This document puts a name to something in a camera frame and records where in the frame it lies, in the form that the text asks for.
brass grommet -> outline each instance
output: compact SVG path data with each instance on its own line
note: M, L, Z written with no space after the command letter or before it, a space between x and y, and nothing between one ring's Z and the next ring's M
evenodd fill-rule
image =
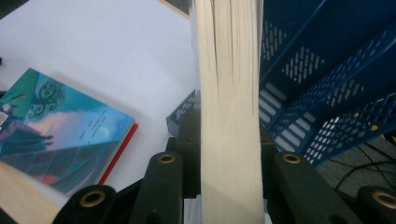
M376 190L373 193L373 198L387 208L396 209L396 198L386 192Z
M79 200L79 204L83 207L94 207L105 199L106 195L101 190L93 190L84 194Z
M292 164L297 164L300 163L301 159L298 156L295 156L293 154L285 154L283 155L283 160L288 162L288 163L292 163Z
M158 161L160 163L171 163L174 162L176 160L176 157L173 155L162 155Z

book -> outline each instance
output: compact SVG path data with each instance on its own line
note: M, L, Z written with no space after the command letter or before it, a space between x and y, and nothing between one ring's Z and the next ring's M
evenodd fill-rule
M200 76L202 222L263 223L262 1L193 0L191 5Z
M71 195L103 184L134 117L28 69L0 98L0 161Z

book cover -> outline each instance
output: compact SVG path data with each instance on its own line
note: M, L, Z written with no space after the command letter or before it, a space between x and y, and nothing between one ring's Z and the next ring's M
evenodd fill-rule
M105 181L134 117L33 69L0 99L0 160L71 195Z

brass insert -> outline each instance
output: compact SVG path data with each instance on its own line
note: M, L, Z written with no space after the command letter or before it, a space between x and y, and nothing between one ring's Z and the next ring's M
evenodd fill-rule
M373 198L387 208L396 209L396 198L386 192L377 190L373 193Z
M83 207L94 207L101 203L105 197L106 195L103 191L96 189L82 196L79 204Z
M160 162L160 163L171 163L171 162L174 162L176 160L176 157L175 156L172 156L172 155L162 155L159 159L158 159L158 161Z
M293 163L293 164L300 163L300 161L301 161L300 157L295 156L293 154L285 154L285 155L283 155L283 160L288 162L288 163Z

blue plastic basket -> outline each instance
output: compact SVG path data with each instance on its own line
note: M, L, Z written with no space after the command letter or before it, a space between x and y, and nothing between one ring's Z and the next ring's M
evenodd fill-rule
M395 1L264 1L261 121L280 149L319 164L395 129L395 20Z

